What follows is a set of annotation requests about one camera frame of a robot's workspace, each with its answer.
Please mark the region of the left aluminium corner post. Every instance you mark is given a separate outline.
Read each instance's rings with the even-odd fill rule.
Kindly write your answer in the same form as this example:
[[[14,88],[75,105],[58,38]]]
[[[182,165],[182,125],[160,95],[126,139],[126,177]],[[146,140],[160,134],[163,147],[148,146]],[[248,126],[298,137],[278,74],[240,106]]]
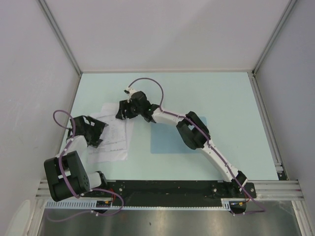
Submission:
[[[71,66],[73,67],[73,69],[75,70],[76,74],[81,77],[82,76],[82,70],[79,67],[79,64],[77,62],[77,60],[74,57],[74,54],[66,40],[66,38],[64,37],[49,5],[47,4],[47,1],[45,0],[36,0],[39,8],[41,9],[44,17],[46,18],[49,26],[51,27],[57,41],[59,42],[63,52],[65,53],[67,59],[69,60]]]

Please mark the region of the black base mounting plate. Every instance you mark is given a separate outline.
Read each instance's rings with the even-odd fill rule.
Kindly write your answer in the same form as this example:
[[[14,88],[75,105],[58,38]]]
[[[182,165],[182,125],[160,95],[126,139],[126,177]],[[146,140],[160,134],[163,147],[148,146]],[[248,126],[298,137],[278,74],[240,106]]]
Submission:
[[[222,180],[116,180],[108,181],[107,187],[126,207],[218,207],[221,199],[256,198],[250,182],[245,185],[247,194]]]

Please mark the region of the blank white paper sheet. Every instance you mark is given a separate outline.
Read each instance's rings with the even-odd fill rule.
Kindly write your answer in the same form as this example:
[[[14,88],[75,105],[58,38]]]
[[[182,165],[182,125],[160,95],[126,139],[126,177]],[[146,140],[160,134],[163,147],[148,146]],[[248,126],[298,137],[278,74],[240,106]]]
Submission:
[[[119,109],[118,103],[104,103],[101,111],[98,113],[102,113],[105,115],[116,115]],[[113,161],[123,161],[127,159],[128,149],[130,147],[133,125],[134,121],[126,119],[123,120],[126,122],[126,139],[127,139],[127,148],[126,150],[119,150],[114,152],[103,152],[97,150],[97,148],[89,148],[89,163],[100,163],[100,162],[113,162]]]

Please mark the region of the printed paper sheet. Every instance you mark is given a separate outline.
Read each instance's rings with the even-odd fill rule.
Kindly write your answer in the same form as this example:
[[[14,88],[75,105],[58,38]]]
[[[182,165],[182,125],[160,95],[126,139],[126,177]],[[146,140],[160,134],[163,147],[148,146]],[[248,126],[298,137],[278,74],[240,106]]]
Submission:
[[[102,113],[91,114],[91,117],[108,124],[100,138],[101,144],[97,150],[103,152],[114,152],[119,150],[126,150],[126,122],[120,119],[116,119],[116,115],[105,115]]]

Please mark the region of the right aluminium corner post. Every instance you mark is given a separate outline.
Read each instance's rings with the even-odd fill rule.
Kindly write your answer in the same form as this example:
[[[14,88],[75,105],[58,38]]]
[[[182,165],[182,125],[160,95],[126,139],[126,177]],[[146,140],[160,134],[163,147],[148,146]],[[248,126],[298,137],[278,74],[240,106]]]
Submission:
[[[257,72],[259,71],[261,65],[265,61],[265,58],[267,57],[269,51],[273,47],[273,44],[276,42],[278,36],[280,35],[284,25],[286,24],[287,20],[289,19],[290,15],[294,11],[297,3],[299,0],[289,0],[283,13],[281,14],[280,19],[278,20],[274,30],[272,31],[271,36],[269,37],[267,44],[265,45],[262,53],[260,54],[255,66],[252,69],[252,74],[255,76]]]

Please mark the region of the light blue clipboard folder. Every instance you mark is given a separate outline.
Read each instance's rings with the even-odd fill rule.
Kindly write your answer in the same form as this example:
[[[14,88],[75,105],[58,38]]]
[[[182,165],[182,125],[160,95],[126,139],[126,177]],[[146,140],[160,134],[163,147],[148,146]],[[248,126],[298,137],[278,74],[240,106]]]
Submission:
[[[151,123],[152,154],[189,154],[194,153],[183,141],[176,125],[183,118],[166,113],[153,115],[155,123]]]

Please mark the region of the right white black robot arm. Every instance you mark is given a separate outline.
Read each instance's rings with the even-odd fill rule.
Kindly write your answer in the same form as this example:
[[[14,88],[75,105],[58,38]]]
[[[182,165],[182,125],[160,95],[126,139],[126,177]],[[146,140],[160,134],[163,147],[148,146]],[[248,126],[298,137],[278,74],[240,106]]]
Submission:
[[[199,151],[228,182],[227,192],[232,197],[239,197],[245,191],[248,178],[230,164],[213,143],[210,131],[199,116],[190,111],[185,115],[177,115],[164,111],[160,105],[151,104],[145,93],[132,88],[124,90],[128,99],[119,102],[116,118],[120,120],[142,116],[146,122],[175,126],[184,144]]]

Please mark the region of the aluminium front rail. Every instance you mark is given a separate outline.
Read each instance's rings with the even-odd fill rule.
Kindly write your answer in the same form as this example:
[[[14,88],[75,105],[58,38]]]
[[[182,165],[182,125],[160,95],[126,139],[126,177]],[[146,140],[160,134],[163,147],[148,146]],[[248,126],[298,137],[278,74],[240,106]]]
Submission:
[[[297,180],[250,180],[257,198],[262,201],[303,201],[304,196]]]

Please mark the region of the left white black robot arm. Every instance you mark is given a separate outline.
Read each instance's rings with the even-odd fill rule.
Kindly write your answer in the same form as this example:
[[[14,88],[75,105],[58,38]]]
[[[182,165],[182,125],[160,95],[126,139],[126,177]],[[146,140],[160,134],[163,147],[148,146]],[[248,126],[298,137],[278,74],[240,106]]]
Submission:
[[[97,196],[108,193],[109,185],[101,171],[88,174],[83,165],[89,147],[102,143],[101,135],[109,124],[91,116],[70,119],[66,146],[55,157],[45,160],[44,169],[50,195],[55,202],[93,191]]]

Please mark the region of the right aluminium side rail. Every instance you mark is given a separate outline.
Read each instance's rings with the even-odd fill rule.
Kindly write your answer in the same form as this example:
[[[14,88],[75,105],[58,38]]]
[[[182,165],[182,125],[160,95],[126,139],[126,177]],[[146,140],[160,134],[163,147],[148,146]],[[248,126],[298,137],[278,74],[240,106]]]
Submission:
[[[256,104],[259,110],[259,114],[262,120],[262,124],[264,127],[264,131],[267,137],[268,145],[271,151],[271,155],[273,157],[273,161],[275,164],[276,172],[279,180],[288,180],[285,167],[283,165],[283,160],[279,151],[279,147],[274,135],[274,131],[272,129],[270,119],[263,101],[263,97],[261,95],[260,88],[258,86],[258,82],[256,76],[253,72],[248,72],[249,81],[253,90],[253,94],[256,100]]]

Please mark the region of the aluminium corner post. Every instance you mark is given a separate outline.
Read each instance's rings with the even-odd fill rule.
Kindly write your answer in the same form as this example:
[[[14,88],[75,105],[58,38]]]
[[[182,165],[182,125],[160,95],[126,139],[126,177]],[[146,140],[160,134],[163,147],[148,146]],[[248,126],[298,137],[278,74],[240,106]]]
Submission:
[[[44,17],[46,18],[49,26],[51,27],[57,41],[59,42],[63,52],[65,53],[67,59],[69,60],[71,66],[73,67],[73,69],[75,70],[76,74],[81,77],[82,76],[82,70],[79,67],[79,64],[77,62],[77,60],[74,57],[74,54],[66,40],[66,38],[64,37],[49,5],[47,4],[47,1],[45,0],[36,0],[39,8],[41,9]]]
[[[272,31],[271,36],[269,37],[267,44],[265,45],[262,53],[260,54],[255,66],[252,69],[252,74],[255,76],[257,72],[259,71],[261,65],[265,61],[265,58],[267,57],[269,51],[273,47],[273,44],[276,42],[278,36],[280,35],[284,25],[286,24],[287,20],[289,19],[290,15],[294,11],[297,3],[299,0],[289,0],[283,13],[281,14],[280,19],[278,20],[274,30]]]

